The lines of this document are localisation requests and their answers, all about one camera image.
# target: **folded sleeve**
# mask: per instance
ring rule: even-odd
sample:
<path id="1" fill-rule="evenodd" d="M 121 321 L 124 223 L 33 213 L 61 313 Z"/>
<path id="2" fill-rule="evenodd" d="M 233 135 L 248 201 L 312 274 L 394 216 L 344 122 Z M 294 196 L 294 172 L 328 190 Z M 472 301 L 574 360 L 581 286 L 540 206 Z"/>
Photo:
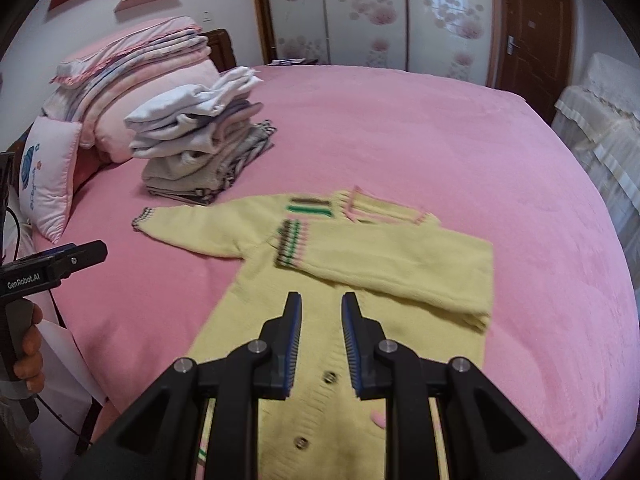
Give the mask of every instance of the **folded sleeve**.
<path id="1" fill-rule="evenodd" d="M 275 234 L 287 195 L 252 196 L 213 206 L 146 208 L 136 231 L 198 254 L 242 258 Z"/>
<path id="2" fill-rule="evenodd" d="M 462 314 L 484 330 L 494 301 L 492 245 L 437 225 L 284 221 L 276 263 L 324 280 Z"/>

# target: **white wardrobe door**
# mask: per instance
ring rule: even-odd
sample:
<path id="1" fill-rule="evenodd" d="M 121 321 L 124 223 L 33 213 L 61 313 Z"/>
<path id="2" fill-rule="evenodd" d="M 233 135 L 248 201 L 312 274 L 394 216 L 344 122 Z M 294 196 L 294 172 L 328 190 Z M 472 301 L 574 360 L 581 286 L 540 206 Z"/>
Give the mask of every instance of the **white wardrobe door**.
<path id="1" fill-rule="evenodd" d="M 301 57 L 328 63 L 322 0 L 269 0 L 279 59 Z"/>
<path id="2" fill-rule="evenodd" d="M 409 0 L 409 70 L 484 85 L 492 0 Z"/>
<path id="3" fill-rule="evenodd" d="M 326 0 L 332 64 L 406 66 L 405 0 Z"/>

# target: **striped cuff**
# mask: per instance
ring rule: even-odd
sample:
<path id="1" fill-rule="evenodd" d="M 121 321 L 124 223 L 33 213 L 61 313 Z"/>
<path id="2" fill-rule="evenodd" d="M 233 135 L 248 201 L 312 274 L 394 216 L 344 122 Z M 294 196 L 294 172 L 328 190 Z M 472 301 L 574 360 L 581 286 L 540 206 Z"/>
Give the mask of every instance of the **striped cuff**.
<path id="1" fill-rule="evenodd" d="M 145 207 L 142 214 L 140 216 L 135 217 L 131 222 L 131 225 L 133 226 L 133 230 L 140 231 L 140 224 L 145 220 L 149 220 L 151 218 L 151 215 L 154 213 L 154 211 L 155 210 L 151 207 Z"/>
<path id="2" fill-rule="evenodd" d="M 299 267 L 306 246 L 308 222 L 285 220 L 280 228 L 280 245 L 276 264 L 283 267 Z"/>

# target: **yellow sweater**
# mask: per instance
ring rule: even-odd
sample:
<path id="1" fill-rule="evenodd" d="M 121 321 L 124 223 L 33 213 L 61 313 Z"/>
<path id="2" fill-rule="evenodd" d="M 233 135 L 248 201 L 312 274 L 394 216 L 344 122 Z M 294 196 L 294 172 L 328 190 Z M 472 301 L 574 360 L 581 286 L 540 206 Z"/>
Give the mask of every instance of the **yellow sweater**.
<path id="1" fill-rule="evenodd" d="M 354 290 L 363 316 L 418 355 L 464 355 L 482 365 L 492 248 L 439 227 L 432 215 L 354 190 L 147 209 L 134 227 L 195 253 L 245 260 L 188 352 L 198 362 L 255 338 L 281 315 L 290 290 L 302 295 L 291 396 L 260 403 L 262 480 L 384 476 L 385 431 L 371 420 L 384 403 L 360 401 L 351 388 L 340 325 L 345 292 Z"/>

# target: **wooden headboard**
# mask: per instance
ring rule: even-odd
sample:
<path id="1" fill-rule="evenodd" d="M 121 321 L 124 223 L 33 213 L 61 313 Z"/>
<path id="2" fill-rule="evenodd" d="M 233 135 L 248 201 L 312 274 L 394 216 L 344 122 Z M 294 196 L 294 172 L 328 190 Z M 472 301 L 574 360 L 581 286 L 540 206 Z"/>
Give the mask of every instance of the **wooden headboard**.
<path id="1" fill-rule="evenodd" d="M 202 36 L 206 36 L 209 40 L 207 45 L 211 47 L 209 59 L 212 60 L 219 72 L 224 72 L 231 68 L 235 68 L 236 56 L 231 45 L 231 38 L 224 28 L 218 28 L 210 32 L 203 32 Z M 7 149 L 8 152 L 15 152 L 14 174 L 12 175 L 13 186 L 18 191 L 18 182 L 20 177 L 20 163 L 22 161 L 22 152 L 27 141 L 27 136 L 31 130 L 29 126 L 26 131 Z"/>

